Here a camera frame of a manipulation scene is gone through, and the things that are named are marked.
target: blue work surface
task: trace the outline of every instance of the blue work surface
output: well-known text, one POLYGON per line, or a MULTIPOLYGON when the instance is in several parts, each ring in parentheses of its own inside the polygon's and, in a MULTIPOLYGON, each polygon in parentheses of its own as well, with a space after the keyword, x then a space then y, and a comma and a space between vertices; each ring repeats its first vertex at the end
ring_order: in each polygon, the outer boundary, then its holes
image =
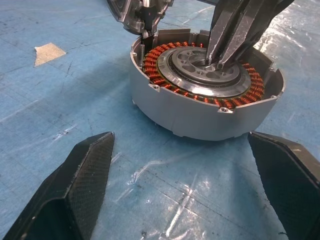
MULTIPOLYGON (((209 29, 213 11, 175 0, 159 29, 209 29)), ((256 46, 287 79, 258 131, 297 141, 318 159, 319 12, 318 0, 296 0, 256 46)), ((122 27, 105 0, 0 1, 0 238, 76 143, 113 131, 93 240, 286 240, 246 135, 180 138, 132 103, 137 36, 122 27), (67 54, 34 67, 35 47, 48 43, 67 54)))

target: cylindrical housing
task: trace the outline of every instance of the cylindrical housing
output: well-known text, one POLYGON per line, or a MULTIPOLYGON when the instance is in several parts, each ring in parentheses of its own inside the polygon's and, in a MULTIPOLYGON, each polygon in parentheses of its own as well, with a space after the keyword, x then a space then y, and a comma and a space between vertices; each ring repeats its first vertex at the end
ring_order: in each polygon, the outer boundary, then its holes
MULTIPOLYGON (((208 43, 209 32, 191 33, 190 29, 160 30, 153 48, 170 42, 208 43)), ((138 38, 131 46, 130 83, 134 103, 151 120, 177 136, 220 141, 254 131, 266 118, 285 90, 280 70, 273 62, 252 48, 242 61, 249 63, 264 79, 262 100, 237 106, 234 110, 186 97, 150 82, 142 71, 145 46, 138 38)))

